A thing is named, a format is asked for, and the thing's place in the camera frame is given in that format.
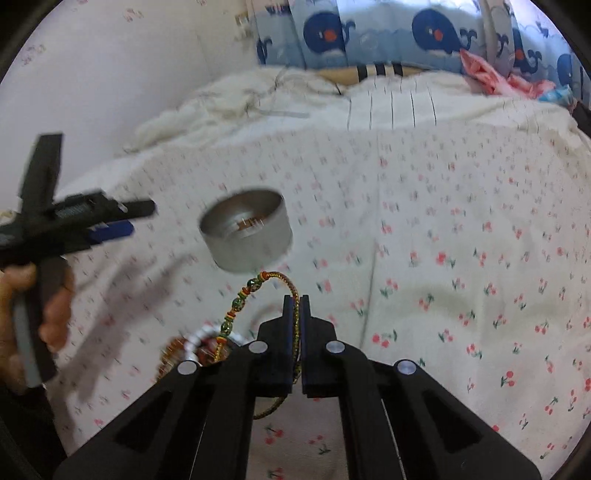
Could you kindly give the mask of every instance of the blue whale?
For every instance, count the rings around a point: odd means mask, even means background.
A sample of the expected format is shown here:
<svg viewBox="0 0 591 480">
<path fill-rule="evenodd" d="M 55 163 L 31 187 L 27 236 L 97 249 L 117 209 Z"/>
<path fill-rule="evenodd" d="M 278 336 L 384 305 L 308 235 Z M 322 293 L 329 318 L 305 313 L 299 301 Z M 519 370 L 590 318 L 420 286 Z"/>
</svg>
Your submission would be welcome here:
<svg viewBox="0 0 591 480">
<path fill-rule="evenodd" d="M 535 24 L 537 25 L 538 30 L 540 31 L 542 36 L 544 38 L 548 38 L 548 35 L 550 35 L 550 30 L 548 28 L 542 27 L 542 23 L 540 22 L 536 22 Z"/>
<path fill-rule="evenodd" d="M 521 32 L 519 28 L 513 28 L 513 41 L 515 42 L 515 68 L 521 70 L 521 73 L 535 73 L 538 71 L 538 61 L 542 59 L 542 54 L 539 51 L 529 49 L 527 51 L 528 58 L 525 57 L 523 49 L 523 41 L 521 40 Z M 529 59 L 534 59 L 535 63 L 532 65 Z"/>
<path fill-rule="evenodd" d="M 329 50 L 344 52 L 345 45 L 349 41 L 350 28 L 355 28 L 355 22 L 347 22 L 343 26 L 337 14 L 318 12 L 304 23 L 304 41 L 314 53 L 324 53 Z"/>
<path fill-rule="evenodd" d="M 573 59 L 570 53 L 564 53 L 558 57 L 556 64 L 556 71 L 558 72 L 558 80 L 562 86 L 568 85 L 573 87 Z"/>
<path fill-rule="evenodd" d="M 472 37 L 478 38 L 475 30 L 461 28 L 460 36 L 467 39 L 466 45 L 463 45 L 449 19 L 432 8 L 421 10 L 415 15 L 413 36 L 414 41 L 423 50 L 443 50 L 448 55 L 459 52 L 461 48 L 470 50 Z"/>
<path fill-rule="evenodd" d="M 505 45 L 509 46 L 509 37 L 507 37 L 507 35 L 501 35 L 497 33 L 496 39 L 501 43 L 501 49 L 496 54 L 496 58 L 499 58 L 501 55 L 503 55 Z"/>
<path fill-rule="evenodd" d="M 256 54 L 259 57 L 259 62 L 261 65 L 265 65 L 267 63 L 267 57 L 269 56 L 269 52 L 267 52 L 267 45 L 273 45 L 273 41 L 267 37 L 265 40 L 261 40 L 260 38 L 256 42 Z"/>
</svg>

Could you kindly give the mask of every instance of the silver screw head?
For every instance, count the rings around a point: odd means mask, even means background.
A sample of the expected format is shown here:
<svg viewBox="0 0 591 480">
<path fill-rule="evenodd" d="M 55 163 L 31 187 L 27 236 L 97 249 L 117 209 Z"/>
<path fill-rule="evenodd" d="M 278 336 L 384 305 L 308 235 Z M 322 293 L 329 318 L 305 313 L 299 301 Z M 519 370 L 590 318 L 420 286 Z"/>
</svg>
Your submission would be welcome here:
<svg viewBox="0 0 591 480">
<path fill-rule="evenodd" d="M 417 371 L 417 364 L 410 360 L 402 360 L 398 362 L 397 368 L 403 375 L 412 375 Z"/>
<path fill-rule="evenodd" d="M 252 342 L 250 345 L 248 345 L 248 349 L 252 353 L 265 353 L 268 348 L 269 346 L 265 342 L 261 342 L 260 340 Z"/>
<path fill-rule="evenodd" d="M 191 375 L 197 371 L 197 364 L 191 360 L 185 360 L 179 363 L 177 370 L 181 375 Z"/>
<path fill-rule="evenodd" d="M 330 353 L 343 353 L 345 351 L 345 344 L 338 340 L 332 340 L 326 344 L 326 349 Z"/>
</svg>

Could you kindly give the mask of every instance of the bed sheet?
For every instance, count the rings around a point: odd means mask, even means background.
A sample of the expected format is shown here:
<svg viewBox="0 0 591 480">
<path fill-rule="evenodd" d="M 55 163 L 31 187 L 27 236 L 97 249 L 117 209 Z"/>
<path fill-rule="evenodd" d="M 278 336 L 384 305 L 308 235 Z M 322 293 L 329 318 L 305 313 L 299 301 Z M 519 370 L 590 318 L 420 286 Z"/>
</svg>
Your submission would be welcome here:
<svg viewBox="0 0 591 480">
<path fill-rule="evenodd" d="M 591 412 L 588 164 L 557 134 L 465 122 L 165 148 L 113 191 L 152 196 L 159 215 L 133 242 L 72 258 L 72 341 L 48 386 L 67 450 L 151 385 L 170 336 L 220 323 L 248 276 L 215 266 L 197 222 L 215 199 L 265 185 L 294 231 L 273 267 L 314 314 L 373 359 L 421 364 L 549 478 Z M 253 338 L 284 293 L 257 292 L 238 332 Z M 345 472 L 336 402 L 294 395 L 255 422 L 248 478 Z"/>
</svg>

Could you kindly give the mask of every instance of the hand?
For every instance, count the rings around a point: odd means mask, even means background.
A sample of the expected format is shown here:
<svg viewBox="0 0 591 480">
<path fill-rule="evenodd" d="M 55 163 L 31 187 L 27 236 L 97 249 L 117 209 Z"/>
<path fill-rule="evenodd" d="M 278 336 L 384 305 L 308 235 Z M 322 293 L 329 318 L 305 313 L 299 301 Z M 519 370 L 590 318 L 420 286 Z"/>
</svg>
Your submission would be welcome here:
<svg viewBox="0 0 591 480">
<path fill-rule="evenodd" d="M 22 393 L 26 385 L 12 328 L 12 298 L 16 292 L 27 291 L 35 284 L 37 270 L 35 265 L 29 264 L 26 267 L 8 267 L 0 275 L 0 381 L 14 392 Z M 67 342 L 73 296 L 74 274 L 68 268 L 63 287 L 43 309 L 43 324 L 38 331 L 50 352 L 61 350 Z"/>
</svg>

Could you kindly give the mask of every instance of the round metal container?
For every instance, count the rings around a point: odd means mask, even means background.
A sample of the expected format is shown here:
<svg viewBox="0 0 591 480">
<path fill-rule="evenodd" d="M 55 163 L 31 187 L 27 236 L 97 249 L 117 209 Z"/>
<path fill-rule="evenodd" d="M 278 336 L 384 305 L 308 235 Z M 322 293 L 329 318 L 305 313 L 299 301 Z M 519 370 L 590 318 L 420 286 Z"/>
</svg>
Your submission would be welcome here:
<svg viewBox="0 0 591 480">
<path fill-rule="evenodd" d="M 218 266 L 236 273 L 264 269 L 287 252 L 292 238 L 283 197 L 264 189 L 217 202 L 199 229 Z"/>
</svg>

